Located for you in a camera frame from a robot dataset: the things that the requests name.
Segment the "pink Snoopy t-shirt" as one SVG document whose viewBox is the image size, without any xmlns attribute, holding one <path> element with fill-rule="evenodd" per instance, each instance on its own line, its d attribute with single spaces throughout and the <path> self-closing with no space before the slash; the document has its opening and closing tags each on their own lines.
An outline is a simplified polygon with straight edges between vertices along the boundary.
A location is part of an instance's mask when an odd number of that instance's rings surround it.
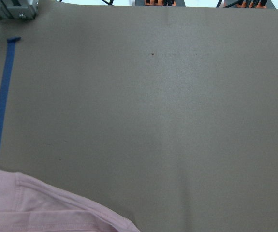
<svg viewBox="0 0 278 232">
<path fill-rule="evenodd" d="M 97 202 L 0 170 L 0 232 L 137 231 L 130 220 Z"/>
</svg>

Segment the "aluminium frame post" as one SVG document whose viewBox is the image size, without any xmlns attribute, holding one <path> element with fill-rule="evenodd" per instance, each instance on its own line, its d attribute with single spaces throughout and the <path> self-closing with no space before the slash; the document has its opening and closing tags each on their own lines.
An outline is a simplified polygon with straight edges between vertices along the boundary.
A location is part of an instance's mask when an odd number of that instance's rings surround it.
<svg viewBox="0 0 278 232">
<path fill-rule="evenodd" d="M 38 0 L 0 0 L 0 20 L 33 20 L 38 13 Z"/>
</svg>

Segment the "grey usb hub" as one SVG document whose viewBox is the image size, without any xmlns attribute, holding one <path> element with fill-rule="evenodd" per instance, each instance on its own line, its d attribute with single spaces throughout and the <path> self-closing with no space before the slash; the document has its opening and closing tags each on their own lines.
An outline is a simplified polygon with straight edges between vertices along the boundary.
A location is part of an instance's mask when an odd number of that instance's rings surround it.
<svg viewBox="0 0 278 232">
<path fill-rule="evenodd" d="M 275 9 L 270 0 L 223 0 L 223 8 Z"/>
<path fill-rule="evenodd" d="M 169 6 L 174 7 L 185 7 L 185 2 L 183 0 L 134 0 L 133 6 L 164 6 L 165 3 L 170 4 Z"/>
</svg>

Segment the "grey USB hub right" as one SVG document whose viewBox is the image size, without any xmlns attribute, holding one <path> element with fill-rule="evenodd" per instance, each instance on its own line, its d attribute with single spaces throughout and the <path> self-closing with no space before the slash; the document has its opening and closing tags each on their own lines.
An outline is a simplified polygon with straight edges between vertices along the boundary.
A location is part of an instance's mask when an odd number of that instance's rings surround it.
<svg viewBox="0 0 278 232">
<path fill-rule="evenodd" d="M 223 0 L 223 8 L 275 9 L 270 0 Z"/>
</svg>

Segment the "grey USB hub left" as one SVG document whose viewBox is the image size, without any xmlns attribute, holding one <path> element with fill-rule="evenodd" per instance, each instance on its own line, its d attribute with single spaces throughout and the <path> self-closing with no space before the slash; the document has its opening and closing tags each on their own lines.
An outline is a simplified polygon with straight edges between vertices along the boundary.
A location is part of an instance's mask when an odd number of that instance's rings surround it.
<svg viewBox="0 0 278 232">
<path fill-rule="evenodd" d="M 164 6 L 165 3 L 170 4 L 169 6 L 174 7 L 185 7 L 185 2 L 183 0 L 134 0 L 133 6 Z"/>
</svg>

